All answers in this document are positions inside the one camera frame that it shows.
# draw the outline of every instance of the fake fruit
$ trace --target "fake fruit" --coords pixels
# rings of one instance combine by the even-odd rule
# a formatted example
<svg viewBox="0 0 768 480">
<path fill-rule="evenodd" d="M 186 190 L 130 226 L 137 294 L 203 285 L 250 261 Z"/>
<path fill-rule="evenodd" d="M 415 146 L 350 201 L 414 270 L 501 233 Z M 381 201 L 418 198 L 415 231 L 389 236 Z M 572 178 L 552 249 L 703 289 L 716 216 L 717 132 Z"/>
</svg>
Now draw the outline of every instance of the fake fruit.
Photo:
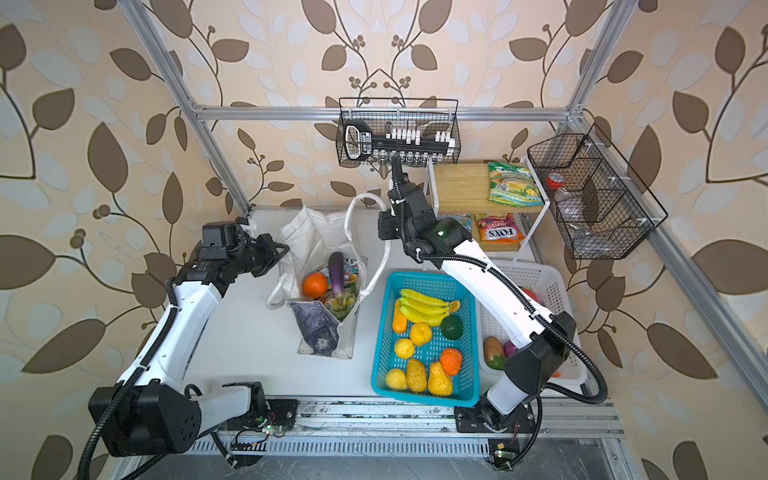
<svg viewBox="0 0 768 480">
<path fill-rule="evenodd" d="M 410 299 L 414 299 L 417 302 L 426 303 L 427 305 L 444 306 L 444 307 L 449 306 L 448 302 L 444 300 L 440 300 L 439 298 L 435 298 L 432 296 L 426 296 L 423 293 L 419 293 L 409 288 L 404 288 L 400 290 L 400 296 L 407 296 Z"/>
<path fill-rule="evenodd" d="M 444 313 L 439 315 L 427 315 L 426 313 L 421 313 L 403 304 L 400 305 L 400 312 L 402 312 L 402 314 L 405 315 L 408 320 L 414 323 L 424 322 L 429 326 L 440 326 L 442 319 L 448 316 L 447 309 Z"/>
<path fill-rule="evenodd" d="M 427 368 L 417 359 L 410 359 L 406 367 L 406 383 L 411 392 L 427 390 Z"/>
<path fill-rule="evenodd" d="M 416 352 L 411 339 L 400 339 L 395 342 L 395 355 L 401 359 L 409 359 Z"/>
<path fill-rule="evenodd" d="M 416 312 L 424 313 L 425 315 L 442 315 L 448 312 L 447 306 L 435 306 L 427 303 L 421 303 L 413 298 L 407 296 L 400 297 L 400 305 L 405 305 L 408 308 L 414 309 Z"/>
<path fill-rule="evenodd" d="M 429 367 L 429 393 L 434 396 L 449 396 L 453 393 L 453 379 L 445 372 L 440 362 Z"/>
<path fill-rule="evenodd" d="M 440 356 L 440 365 L 445 373 L 450 376 L 457 376 L 462 369 L 462 353 L 457 349 L 445 349 Z"/>
<path fill-rule="evenodd" d="M 408 329 L 408 319 L 400 311 L 400 300 L 395 301 L 395 317 L 392 319 L 392 331 L 400 334 Z"/>
<path fill-rule="evenodd" d="M 309 298 L 320 298 L 328 291 L 328 279 L 320 272 L 313 273 L 304 279 L 301 290 Z"/>
<path fill-rule="evenodd" d="M 414 323 L 411 326 L 411 341 L 416 346 L 424 346 L 432 340 L 432 329 L 424 322 Z"/>
<path fill-rule="evenodd" d="M 504 369 L 504 347 L 494 336 L 487 336 L 482 343 L 482 352 L 485 364 L 492 369 Z"/>
<path fill-rule="evenodd" d="M 407 390 L 406 373 L 401 369 L 391 369 L 386 373 L 384 383 L 392 390 Z"/>
<path fill-rule="evenodd" d="M 455 315 L 449 315 L 442 319 L 440 330 L 446 339 L 458 340 L 464 335 L 464 324 L 462 323 L 462 319 Z"/>
</svg>

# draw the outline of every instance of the white tote bag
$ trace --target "white tote bag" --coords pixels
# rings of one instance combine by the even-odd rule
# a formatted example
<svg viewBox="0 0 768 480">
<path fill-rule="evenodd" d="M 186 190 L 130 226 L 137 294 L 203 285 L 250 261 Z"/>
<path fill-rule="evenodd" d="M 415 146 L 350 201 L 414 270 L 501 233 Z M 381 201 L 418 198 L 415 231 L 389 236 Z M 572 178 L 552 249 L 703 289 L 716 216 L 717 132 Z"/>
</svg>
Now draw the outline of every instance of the white tote bag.
<svg viewBox="0 0 768 480">
<path fill-rule="evenodd" d="M 277 264 L 280 278 L 277 285 L 266 298 L 266 306 L 272 310 L 288 302 L 296 316 L 296 322 L 303 338 L 299 344 L 299 353 L 334 356 L 338 359 L 351 359 L 355 345 L 355 327 L 360 304 L 376 285 L 389 258 L 392 241 L 384 242 L 384 257 L 376 273 L 368 280 L 365 259 L 356 249 L 356 232 L 353 234 L 352 222 L 355 206 L 363 198 L 374 200 L 382 210 L 389 206 L 374 194 L 360 194 L 353 198 L 346 212 L 324 214 L 304 207 L 285 227 L 280 229 L 275 239 L 285 243 L 290 251 Z M 337 320 L 320 301 L 307 302 L 302 294 L 301 284 L 304 278 L 328 263 L 333 252 L 341 252 L 345 259 L 357 261 L 358 271 L 355 282 L 357 302 L 342 321 Z M 314 311 L 311 325 L 302 313 Z"/>
</svg>

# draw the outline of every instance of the bag handle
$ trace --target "bag handle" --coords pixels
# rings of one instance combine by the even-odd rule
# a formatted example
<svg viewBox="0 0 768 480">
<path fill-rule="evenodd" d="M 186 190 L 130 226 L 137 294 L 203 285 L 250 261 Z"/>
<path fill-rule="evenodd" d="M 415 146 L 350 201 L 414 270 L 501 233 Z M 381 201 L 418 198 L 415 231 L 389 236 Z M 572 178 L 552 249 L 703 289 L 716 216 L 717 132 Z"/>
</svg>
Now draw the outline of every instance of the bag handle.
<svg viewBox="0 0 768 480">
<path fill-rule="evenodd" d="M 282 275 L 280 275 L 280 278 L 277 279 L 277 283 L 275 284 L 275 287 L 272 289 L 270 294 L 266 297 L 266 307 L 270 310 L 277 310 L 281 306 L 285 305 L 286 299 L 285 296 L 283 296 L 283 284 L 288 279 L 288 272 L 283 272 Z M 282 298 L 280 300 L 275 300 L 277 296 L 280 295 Z"/>
<path fill-rule="evenodd" d="M 349 221 L 352 219 L 352 212 L 355 210 L 355 205 L 359 200 L 362 200 L 363 198 L 369 198 L 375 201 L 379 205 L 379 208 L 382 209 L 382 211 L 389 210 L 389 205 L 384 203 L 384 200 L 382 200 L 382 198 L 378 195 L 369 194 L 366 192 L 364 194 L 360 194 L 357 197 L 353 198 L 352 201 L 349 203 L 349 207 L 346 209 L 346 217 L 344 218 L 344 234 L 346 235 L 350 243 L 352 243 L 352 231 L 349 228 Z M 373 287 L 376 286 L 376 282 L 379 281 L 379 277 L 384 271 L 384 266 L 386 265 L 386 262 L 389 259 L 389 252 L 391 250 L 392 250 L 392 241 L 385 240 L 384 256 L 382 257 L 382 261 L 379 264 L 379 268 L 376 269 L 376 273 L 374 273 L 371 279 L 368 280 L 368 285 L 366 285 L 365 288 L 363 288 L 357 293 L 357 303 L 362 302 L 362 299 L 366 298 L 366 296 L 368 296 L 368 294 L 371 293 L 371 291 L 373 290 Z"/>
</svg>

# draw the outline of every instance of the plastic vegetable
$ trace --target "plastic vegetable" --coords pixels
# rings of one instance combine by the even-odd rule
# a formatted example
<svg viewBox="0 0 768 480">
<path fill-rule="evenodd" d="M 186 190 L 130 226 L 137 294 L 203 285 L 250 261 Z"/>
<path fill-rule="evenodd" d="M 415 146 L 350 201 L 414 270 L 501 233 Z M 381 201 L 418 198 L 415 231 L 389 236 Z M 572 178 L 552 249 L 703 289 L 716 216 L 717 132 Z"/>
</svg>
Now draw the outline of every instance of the plastic vegetable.
<svg viewBox="0 0 768 480">
<path fill-rule="evenodd" d="M 384 383 L 392 390 L 407 390 L 406 373 L 401 369 L 391 369 L 386 373 Z"/>
<path fill-rule="evenodd" d="M 445 372 L 440 362 L 429 367 L 429 393 L 434 396 L 449 396 L 453 393 L 453 379 Z"/>
<path fill-rule="evenodd" d="M 408 288 L 400 290 L 400 296 L 407 296 L 408 298 L 414 299 L 417 302 L 426 303 L 427 305 L 449 306 L 448 302 L 446 301 L 440 300 L 439 298 L 434 298 L 432 296 L 426 296 L 423 293 L 419 293 Z"/>
<path fill-rule="evenodd" d="M 504 347 L 496 337 L 485 337 L 482 343 L 482 352 L 487 366 L 496 370 L 504 369 Z"/>
<path fill-rule="evenodd" d="M 504 356 L 507 358 L 511 357 L 517 351 L 518 347 L 516 347 L 510 340 L 507 340 L 507 343 L 504 344 Z"/>
<path fill-rule="evenodd" d="M 413 298 L 407 296 L 400 297 L 400 305 L 405 305 L 408 308 L 414 309 L 417 312 L 424 313 L 425 315 L 442 315 L 448 312 L 447 306 L 435 306 L 428 303 L 421 303 Z"/>
<path fill-rule="evenodd" d="M 416 348 L 411 339 L 399 339 L 395 342 L 395 355 L 401 359 L 409 359 L 415 353 Z"/>
<path fill-rule="evenodd" d="M 406 367 L 406 383 L 411 392 L 427 390 L 427 368 L 417 359 L 410 359 Z"/>
<path fill-rule="evenodd" d="M 464 335 L 464 323 L 456 315 L 448 315 L 440 324 L 442 335 L 449 340 L 458 340 Z"/>
<path fill-rule="evenodd" d="M 341 300 L 344 294 L 344 255 L 341 252 L 331 253 L 328 259 L 328 279 L 331 281 L 333 294 Z"/>
<path fill-rule="evenodd" d="M 400 311 L 400 300 L 395 302 L 395 317 L 392 319 L 392 331 L 394 333 L 405 333 L 408 329 L 408 319 Z"/>
<path fill-rule="evenodd" d="M 414 345 L 424 346 L 432 340 L 432 329 L 424 322 L 414 323 L 410 336 Z"/>
<path fill-rule="evenodd" d="M 429 326 L 440 326 L 442 319 L 448 316 L 448 310 L 446 310 L 445 313 L 441 313 L 439 315 L 427 315 L 426 313 L 421 313 L 407 305 L 402 304 L 400 305 L 400 312 L 402 312 L 402 314 L 405 315 L 407 319 L 414 323 L 424 322 Z"/>
<path fill-rule="evenodd" d="M 302 283 L 301 290 L 309 298 L 320 298 L 328 291 L 328 279 L 319 272 L 308 275 Z"/>
<path fill-rule="evenodd" d="M 445 349 L 440 356 L 440 364 L 445 373 L 457 376 L 462 369 L 462 353 L 457 349 Z"/>
</svg>

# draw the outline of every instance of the wire basket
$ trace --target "wire basket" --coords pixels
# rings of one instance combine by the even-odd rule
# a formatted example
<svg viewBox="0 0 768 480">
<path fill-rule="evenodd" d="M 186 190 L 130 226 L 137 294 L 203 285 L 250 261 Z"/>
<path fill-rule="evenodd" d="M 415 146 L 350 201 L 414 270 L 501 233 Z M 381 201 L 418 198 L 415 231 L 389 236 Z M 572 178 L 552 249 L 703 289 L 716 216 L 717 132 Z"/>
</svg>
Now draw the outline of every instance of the wire basket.
<svg viewBox="0 0 768 480">
<path fill-rule="evenodd" d="M 604 135 L 594 129 L 532 145 L 528 158 L 545 179 L 554 221 L 573 258 L 620 260 L 668 213 L 621 152 L 627 173 L 618 174 L 608 163 L 599 148 Z M 663 213 L 647 211 L 631 190 L 647 192 Z"/>
<path fill-rule="evenodd" d="M 340 98 L 336 153 L 339 164 L 455 164 L 462 149 L 458 100 L 443 98 Z"/>
</svg>

